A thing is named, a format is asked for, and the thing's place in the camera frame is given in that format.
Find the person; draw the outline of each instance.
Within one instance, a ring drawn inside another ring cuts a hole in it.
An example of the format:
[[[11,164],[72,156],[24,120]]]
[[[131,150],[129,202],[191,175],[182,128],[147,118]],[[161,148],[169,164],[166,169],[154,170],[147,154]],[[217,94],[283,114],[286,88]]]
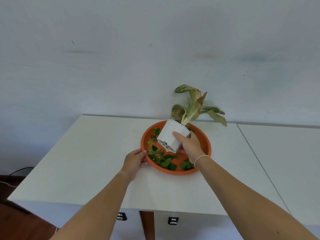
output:
[[[258,194],[219,166],[200,147],[196,135],[177,132],[180,152],[201,172],[244,240],[316,240],[309,230],[275,203]],[[146,151],[137,149],[124,159],[122,169],[94,198],[84,205],[51,240],[110,239],[127,187],[138,170],[147,165]]]

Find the white string bracelet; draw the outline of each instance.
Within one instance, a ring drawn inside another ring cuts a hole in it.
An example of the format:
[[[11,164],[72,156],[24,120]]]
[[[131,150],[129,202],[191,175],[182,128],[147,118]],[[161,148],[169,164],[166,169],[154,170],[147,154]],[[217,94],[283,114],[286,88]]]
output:
[[[209,156],[209,155],[202,155],[202,156],[200,156],[200,157],[210,157],[210,156]],[[197,160],[198,160],[200,157],[198,157],[198,158],[194,161],[194,164],[193,164],[193,165],[194,165],[195,168],[197,168],[197,167],[196,167],[196,162],[197,162]]]

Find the black cable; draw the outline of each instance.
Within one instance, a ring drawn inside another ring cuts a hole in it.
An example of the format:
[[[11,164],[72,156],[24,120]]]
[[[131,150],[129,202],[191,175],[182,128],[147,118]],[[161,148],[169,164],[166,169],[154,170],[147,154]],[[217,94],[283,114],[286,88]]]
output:
[[[0,183],[5,182],[5,181],[6,181],[11,175],[13,175],[14,173],[19,172],[19,171],[24,170],[24,169],[28,169],[28,168],[34,169],[34,167],[25,167],[25,168],[18,169],[18,170],[16,170],[16,171],[14,171],[13,173],[10,173],[10,174],[9,174],[7,177],[5,177],[2,181],[0,181]]]

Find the hand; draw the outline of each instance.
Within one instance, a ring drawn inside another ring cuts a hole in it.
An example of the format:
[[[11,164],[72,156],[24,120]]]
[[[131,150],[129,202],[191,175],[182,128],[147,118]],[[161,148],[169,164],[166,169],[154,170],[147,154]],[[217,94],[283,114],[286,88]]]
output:
[[[205,155],[205,153],[201,149],[200,142],[197,136],[193,133],[193,131],[190,132],[190,138],[187,138],[175,131],[172,132],[172,135],[182,143],[183,148],[180,148],[178,152],[187,154],[189,157],[189,161],[194,164],[194,161],[198,157]]]
[[[124,172],[130,181],[133,181],[136,178],[138,170],[148,165],[147,160],[144,158],[146,154],[147,151],[142,152],[141,149],[134,150],[127,154],[120,172]]]

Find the forearm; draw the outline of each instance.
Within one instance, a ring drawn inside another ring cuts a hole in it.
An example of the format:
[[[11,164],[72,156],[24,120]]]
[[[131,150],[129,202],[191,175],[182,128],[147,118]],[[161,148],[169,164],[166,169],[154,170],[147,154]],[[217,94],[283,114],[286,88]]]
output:
[[[130,179],[119,172],[84,205],[51,240],[110,239]]]
[[[209,157],[199,158],[196,164],[244,240],[317,239],[285,210]]]

